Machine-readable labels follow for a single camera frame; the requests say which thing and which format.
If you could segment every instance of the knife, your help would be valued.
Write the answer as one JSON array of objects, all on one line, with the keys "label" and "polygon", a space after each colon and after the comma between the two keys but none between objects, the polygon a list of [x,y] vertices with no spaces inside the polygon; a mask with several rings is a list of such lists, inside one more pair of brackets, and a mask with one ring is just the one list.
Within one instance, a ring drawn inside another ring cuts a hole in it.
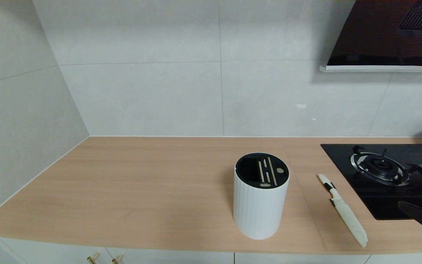
[{"label": "knife", "polygon": [[335,188],[335,185],[333,185],[333,183],[325,175],[318,174],[317,176],[323,183],[325,189],[332,194],[332,204],[335,206],[335,209],[338,211],[338,214],[340,214],[341,219],[343,219],[343,222],[345,222],[351,234],[353,234],[353,237],[355,237],[362,247],[365,247],[367,245],[367,233],[359,223],[359,220],[356,218],[351,208],[340,196]]}]

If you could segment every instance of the backsplash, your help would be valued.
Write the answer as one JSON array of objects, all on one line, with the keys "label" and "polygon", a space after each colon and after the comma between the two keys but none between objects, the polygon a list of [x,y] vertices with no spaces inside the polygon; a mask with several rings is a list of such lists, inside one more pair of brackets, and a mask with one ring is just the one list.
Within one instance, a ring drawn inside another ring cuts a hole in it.
[{"label": "backsplash", "polygon": [[0,1],[0,205],[88,136],[33,3]]},{"label": "backsplash", "polygon": [[35,0],[92,136],[422,136],[422,73],[321,73],[353,1]]}]

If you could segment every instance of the burner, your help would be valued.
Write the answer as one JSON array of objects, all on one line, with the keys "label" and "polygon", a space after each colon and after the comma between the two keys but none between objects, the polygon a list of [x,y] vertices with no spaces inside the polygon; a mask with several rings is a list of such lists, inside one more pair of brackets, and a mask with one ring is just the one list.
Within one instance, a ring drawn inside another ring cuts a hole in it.
[{"label": "burner", "polygon": [[409,173],[398,162],[383,155],[356,152],[351,163],[362,175],[389,186],[404,186],[409,183]]}]

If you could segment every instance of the knife handle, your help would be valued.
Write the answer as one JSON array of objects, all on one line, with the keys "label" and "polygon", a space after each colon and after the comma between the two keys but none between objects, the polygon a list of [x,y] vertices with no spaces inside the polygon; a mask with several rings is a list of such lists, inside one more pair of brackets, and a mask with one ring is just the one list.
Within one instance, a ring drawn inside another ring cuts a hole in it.
[{"label": "knife handle", "polygon": [[341,199],[340,194],[338,193],[338,191],[335,188],[335,185],[333,184],[333,182],[331,182],[325,175],[323,174],[318,174],[317,175],[318,178],[320,179],[320,181],[323,184],[323,187],[325,187],[325,189],[327,189],[327,191],[329,191],[332,196],[333,199]]}]

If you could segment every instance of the cabinet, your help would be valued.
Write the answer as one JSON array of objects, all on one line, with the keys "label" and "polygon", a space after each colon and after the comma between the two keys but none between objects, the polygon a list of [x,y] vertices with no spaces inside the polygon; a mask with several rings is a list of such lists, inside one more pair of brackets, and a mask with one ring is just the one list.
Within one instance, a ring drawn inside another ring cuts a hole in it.
[{"label": "cabinet", "polygon": [[201,252],[155,249],[118,249],[107,247],[108,252],[121,264],[233,264],[232,252]]},{"label": "cabinet", "polygon": [[422,253],[417,254],[376,254],[372,255],[366,264],[422,264]]},{"label": "cabinet", "polygon": [[53,244],[20,239],[0,238],[27,264],[88,264],[87,257],[99,256],[97,264],[111,264],[112,257],[105,247]]},{"label": "cabinet", "polygon": [[369,255],[236,253],[236,264],[364,264]]}]

